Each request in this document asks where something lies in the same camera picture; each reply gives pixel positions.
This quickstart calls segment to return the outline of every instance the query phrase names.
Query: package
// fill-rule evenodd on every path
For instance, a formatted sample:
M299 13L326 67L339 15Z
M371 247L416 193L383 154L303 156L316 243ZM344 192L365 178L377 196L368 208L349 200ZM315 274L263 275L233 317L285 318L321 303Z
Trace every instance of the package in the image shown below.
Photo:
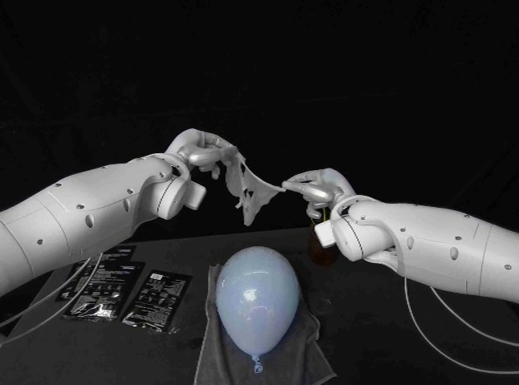
M62 318L94 322L117 319L143 266L143 262L100 262L88 286Z
M123 323L168 332L192 277L153 270L126 309Z
M101 261L130 261L132 255L135 254L136 246L123 246L119 245L114 248L109 249L103 253ZM96 262L100 256L96 256L84 271L80 273L77 278L70 282L70 284L62 288L60 295L57 296L57 301L68 301L77 295L80 289L83 288L88 277L91 276L91 271L94 270ZM80 267L86 264L86 261L80 261L73 265L71 272L68 274L67 280L74 276L74 273L78 271Z

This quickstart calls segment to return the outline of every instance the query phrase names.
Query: gray towel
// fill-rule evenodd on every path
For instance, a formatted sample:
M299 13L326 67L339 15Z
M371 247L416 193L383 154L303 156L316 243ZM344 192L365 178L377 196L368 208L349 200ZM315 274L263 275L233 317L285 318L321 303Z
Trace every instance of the gray towel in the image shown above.
M210 266L210 292L205 305L208 328L199 356L195 384L321 385L336 377L318 346L319 320L300 298L295 321L273 350L260 356L263 371L254 373L254 360L227 333L217 311L217 279L223 266Z

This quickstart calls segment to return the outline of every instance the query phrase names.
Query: inflated balloon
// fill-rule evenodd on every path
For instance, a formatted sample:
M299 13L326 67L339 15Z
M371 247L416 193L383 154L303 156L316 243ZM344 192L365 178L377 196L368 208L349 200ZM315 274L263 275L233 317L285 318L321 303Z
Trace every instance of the inflated balloon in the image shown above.
M273 349L295 319L300 285L285 256L250 247L225 263L217 282L217 308L234 343L263 371L260 355Z

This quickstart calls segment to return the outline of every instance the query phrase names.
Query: balloon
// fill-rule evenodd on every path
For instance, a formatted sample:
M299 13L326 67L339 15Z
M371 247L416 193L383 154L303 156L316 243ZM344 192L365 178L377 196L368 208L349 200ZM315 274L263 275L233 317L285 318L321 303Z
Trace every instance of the balloon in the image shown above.
M259 363L295 319L300 285L285 256L267 247L234 254L217 282L217 308L234 343Z

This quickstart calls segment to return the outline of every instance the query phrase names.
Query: white cable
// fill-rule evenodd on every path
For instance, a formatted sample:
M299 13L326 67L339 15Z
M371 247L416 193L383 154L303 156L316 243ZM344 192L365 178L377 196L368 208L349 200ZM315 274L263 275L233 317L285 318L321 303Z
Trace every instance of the white cable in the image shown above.
M80 267L77 272L74 273L74 276L67 280L67 282L54 290L48 296L45 296L34 305L31 305L15 317L11 317L6 321L0 323L0 328L5 325L9 325L22 315L25 315L29 311L32 311L61 290L62 288L71 283L71 281L77 278L86 267L88 266L88 263L91 261L91 258L86 261L84 265Z
M406 302L407 302L407 309L410 310L410 316L411 316L411 320L413 320L413 323L416 324L416 328L417 328L417 331L419 333L422 334L424 340L427 341L427 344L433 347L433 349L453 362L456 363L459 366L465 367L466 369L471 369L472 371L479 371L481 373L488 373L491 375L519 375L519 371L491 371L488 369L479 369L478 367L471 367L469 365L466 365L465 363L459 362L456 359L453 359L436 346L435 344L430 342L427 336L424 335L424 333L422 332L422 328L419 327L419 324L417 324L417 321L416 321L416 316L413 315L413 311L411 311L411 305L410 305L410 297L407 295L407 278L404 278L404 291L406 291Z
M57 311L57 313L54 313L54 315L51 315L51 317L42 321L31 330L25 331L22 334L16 335L13 338L9 338L8 340L5 340L3 342L0 342L0 346L5 345L6 343L9 342L13 342L16 339L19 339L21 337L23 337L26 334L32 333L41 326L44 326L49 321L51 319L54 319L57 317L57 315L60 315L65 310L67 308L73 305L74 301L78 299L78 296L81 295L81 293L84 292L86 290L86 287L88 286L88 283L91 281L91 279L94 278L94 274L97 272L97 268L100 267L100 262L101 262L101 257L103 257L103 253L100 255L100 258L97 259L97 263L96 263L96 267L94 267L94 270L91 271L91 276L88 277L88 280L86 281L86 284L83 286L83 288L80 289L80 292L77 293L77 295L74 296L74 298L68 301L68 304Z
M494 341L497 342L501 342L501 343L505 343L507 345L512 345L514 347L519 347L519 343L518 342L512 342L512 341L507 341L505 339L501 339L498 337L494 337L491 334L486 334L484 331L481 331L479 329L476 329L475 326L472 326L468 321L465 321L465 319L456 314L456 312L452 310L450 306L446 304L445 300L442 299L439 293L436 292L435 288L432 287L430 288L433 290L433 293L436 295L436 297L440 299L440 302L442 304L445 305L445 307L448 308L448 310L450 311L450 313L456 316L456 318L465 323L465 325L474 330L476 331L476 333L479 333L482 336L485 336L486 338L492 339Z

